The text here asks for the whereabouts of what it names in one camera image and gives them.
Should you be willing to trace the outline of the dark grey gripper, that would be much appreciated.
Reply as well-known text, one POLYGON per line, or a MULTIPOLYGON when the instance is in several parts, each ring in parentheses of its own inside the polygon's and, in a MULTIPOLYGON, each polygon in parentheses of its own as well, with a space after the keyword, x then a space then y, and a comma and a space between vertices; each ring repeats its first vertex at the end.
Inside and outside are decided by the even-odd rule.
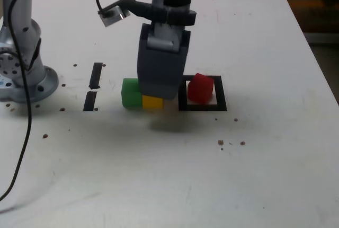
POLYGON ((182 83, 191 32, 183 26, 155 23, 154 35, 150 33, 151 25, 143 24, 137 59, 139 88, 143 95, 170 100, 182 83))

